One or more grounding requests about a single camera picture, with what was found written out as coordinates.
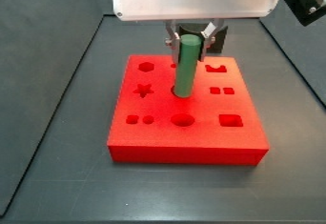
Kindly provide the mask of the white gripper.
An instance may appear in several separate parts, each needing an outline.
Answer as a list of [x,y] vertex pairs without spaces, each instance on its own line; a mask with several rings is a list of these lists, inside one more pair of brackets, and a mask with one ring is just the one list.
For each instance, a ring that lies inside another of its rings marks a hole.
[[[181,37],[176,20],[210,18],[264,17],[276,8],[280,0],[113,0],[114,12],[124,21],[168,20],[170,37],[166,45],[173,50],[173,60],[180,62]],[[224,28],[224,19],[201,23],[204,39],[200,61],[205,61],[206,50],[216,42],[216,34]]]

